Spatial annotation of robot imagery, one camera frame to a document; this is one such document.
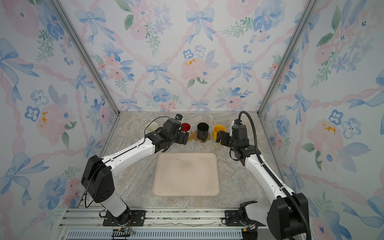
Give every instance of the blue bow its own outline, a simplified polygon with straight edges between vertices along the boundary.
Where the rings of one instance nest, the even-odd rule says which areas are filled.
[[[296,114],[296,125],[297,125],[298,120],[301,122],[301,107],[303,107],[304,112],[307,111],[311,107],[311,101],[305,99],[303,97],[303,93],[300,90],[296,91],[295,98],[298,101],[293,107],[291,106],[285,106],[285,107],[286,107],[286,111],[288,111],[289,109],[296,110],[296,108],[298,108],[297,114]]]
[[[23,73],[26,73],[31,76],[40,77],[36,73],[32,72],[33,64],[19,64],[14,63],[7,59],[17,58],[19,57],[19,54],[16,52],[15,48],[12,46],[10,42],[8,42],[6,39],[2,38],[0,39],[0,68],[5,72],[5,74],[8,75],[8,77],[13,81],[15,86],[12,88],[12,100],[15,103],[16,99],[22,100],[22,97],[20,96],[19,89],[17,89],[17,84],[19,83],[19,77],[15,73],[15,71],[10,68],[9,66],[2,63],[4,62],[8,63],[8,65],[16,68],[19,71],[22,71]]]
[[[127,109],[125,109],[124,111],[128,111],[129,109],[131,109],[131,107],[133,107],[134,109],[138,110],[139,112],[141,111],[141,107],[138,107],[136,106],[135,104],[137,104],[137,100],[136,98],[130,98],[130,99],[119,99],[119,102],[121,104],[127,104]]]
[[[162,72],[167,72],[168,71],[168,67],[167,67],[167,65],[165,64],[165,63],[162,63],[162,64],[160,64],[159,66],[158,65],[156,65],[156,66],[153,66],[153,65],[147,65],[146,67],[145,67],[145,69],[147,70],[147,72],[149,72],[149,73],[151,73],[151,72],[153,72],[153,74],[154,74],[154,76],[155,76],[155,78],[152,80],[152,81],[150,81],[149,83],[148,83],[148,85],[151,85],[151,86],[153,86],[153,83],[157,80],[157,79],[159,79],[159,74],[160,74],[160,76],[164,79],[164,81],[166,81],[167,83],[169,83],[170,84],[170,82],[168,81],[168,80],[170,80],[171,78],[170,77],[167,77],[166,75],[164,75]]]
[[[85,85],[87,85],[88,87],[90,88],[95,88],[92,83],[93,81],[84,81],[84,79],[87,78],[87,74],[85,74],[85,71],[84,69],[80,68],[79,70],[79,75],[77,76],[77,78],[75,78],[73,80],[73,83],[72,85],[76,88],[76,89],[79,89],[79,87],[81,86],[81,88],[84,90],[84,104],[88,103],[88,100],[87,100],[87,88],[85,87]]]
[[[195,10],[187,11],[187,21],[189,23],[196,21],[196,28],[195,28],[195,33],[190,35],[185,40],[185,42],[189,42],[189,44],[192,42],[193,37],[200,33],[201,25],[203,25],[205,34],[208,36],[209,39],[211,39],[211,41],[213,41],[211,35],[215,34],[216,32],[210,29],[205,23],[205,21],[210,23],[213,22],[214,16],[215,16],[215,10],[213,8],[207,8],[205,11],[200,11],[200,12],[197,12]]]
[[[99,22],[102,22],[102,23],[105,23],[106,20],[105,20],[105,15],[104,15],[104,12],[101,8],[95,8],[93,10],[93,12],[84,12],[84,11],[76,11],[75,12],[75,15],[77,17],[77,19],[81,22],[81,23],[86,23],[89,21],[89,25],[91,26],[91,29],[92,29],[92,35],[88,37],[88,43],[92,43],[93,44],[93,37],[97,35],[97,27],[96,25],[100,28],[100,30],[107,36],[109,37],[110,39],[112,39],[113,41],[115,40],[111,34],[114,34],[115,32],[114,31],[111,31],[109,29],[106,29],[105,27],[103,27]]]
[[[31,162],[31,158],[28,157],[26,154],[20,152],[13,157],[12,167],[8,169],[5,176],[0,177],[0,189],[1,189],[0,194],[4,194],[9,190],[12,184],[12,180],[15,183],[21,185],[25,189],[23,198],[22,198],[23,206],[25,206],[27,200],[32,200],[27,190],[29,186],[29,180],[24,176],[15,177],[15,175],[17,173],[19,174],[37,173],[49,168],[49,167],[42,167],[42,165],[44,164],[44,160],[42,160],[40,163],[36,164],[35,166],[22,170],[30,162]]]
[[[249,82],[249,79],[250,77],[252,77],[252,75],[248,74],[245,70],[251,70],[253,68],[253,64],[255,62],[254,61],[248,61],[246,63],[232,63],[231,65],[231,69],[232,70],[236,70],[237,69],[237,73],[236,73],[236,76],[234,78],[231,78],[227,81],[227,83],[231,83],[235,78],[238,78],[240,77],[240,74],[241,74],[241,69],[243,69],[243,76],[245,78],[245,80],[247,82]]]
[[[384,70],[382,70],[381,73],[377,76],[376,83],[378,85],[384,86]],[[365,102],[361,99],[351,99],[351,100],[348,100],[348,102],[351,103],[349,108],[354,108],[354,107],[357,107],[357,106],[360,106],[363,104],[366,104],[370,107],[377,107],[377,106],[380,106],[381,104],[384,103],[384,91],[382,91],[376,97],[372,98],[371,100],[369,100],[367,102]],[[381,135],[384,134],[384,115],[381,118],[380,134]]]
[[[295,168],[293,163],[291,163],[289,165],[289,168],[290,168],[290,170],[292,172],[291,174],[287,175],[284,171],[282,171],[282,172],[283,172],[283,175],[286,176],[289,180],[293,179],[291,189],[294,192],[296,192],[296,185],[297,185],[297,188],[299,188],[299,189],[303,188],[304,187],[304,182],[303,182],[303,180],[301,178],[299,178],[299,175],[297,174],[296,168]]]
[[[208,99],[203,100],[203,101],[191,101],[191,105],[196,106],[196,111],[199,111],[200,107],[204,111],[209,111],[209,109],[205,107],[205,106],[208,106],[208,103],[209,103]]]

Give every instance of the robotic arm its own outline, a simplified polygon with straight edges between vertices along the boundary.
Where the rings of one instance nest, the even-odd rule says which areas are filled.
[[[240,120],[242,113],[245,113],[251,121],[255,145],[249,144],[247,129]],[[174,119],[168,119],[163,127],[148,133],[135,144],[112,155],[89,158],[81,183],[93,200],[107,209],[107,214],[110,213],[118,225],[127,225],[132,219],[132,214],[115,191],[113,178],[141,158],[162,149],[165,152],[173,143],[186,144],[189,133],[181,132],[181,119],[182,116],[177,114]],[[230,154],[234,152],[236,157],[234,160],[240,161],[252,172],[271,202],[269,209],[255,201],[241,204],[239,208],[241,220],[244,223],[254,220],[267,225],[273,236],[279,240],[304,232],[307,233],[307,240],[310,240],[308,201],[303,194],[295,194],[264,162],[257,148],[255,127],[249,114],[241,112],[239,118],[233,122],[230,133],[220,131],[216,141],[231,148]]]

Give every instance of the black mug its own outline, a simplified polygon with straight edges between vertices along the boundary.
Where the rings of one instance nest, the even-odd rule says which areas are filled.
[[[208,138],[209,126],[205,122],[201,122],[197,125],[197,138],[205,142]]]

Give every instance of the black mounting plate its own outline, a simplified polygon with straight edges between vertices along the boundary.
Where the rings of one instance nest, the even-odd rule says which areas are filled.
[[[142,227],[144,225],[145,220],[145,210],[131,210],[131,214],[133,216],[133,220],[131,222],[131,227]],[[103,226],[104,227],[120,227],[119,224],[113,222],[112,214],[107,211],[104,217]]]
[[[238,210],[226,210],[226,211],[224,211],[224,214],[225,214],[225,218],[223,218],[223,219],[225,219],[225,221],[226,221],[225,225],[227,227],[244,226],[240,222],[240,215],[239,215],[239,211]]]

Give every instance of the white mug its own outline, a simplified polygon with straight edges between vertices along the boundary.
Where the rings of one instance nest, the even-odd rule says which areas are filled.
[[[159,125],[157,123],[153,122],[151,124],[147,123],[147,125],[145,125],[145,127],[146,127],[145,135],[147,135],[148,133],[155,131],[159,127]]]

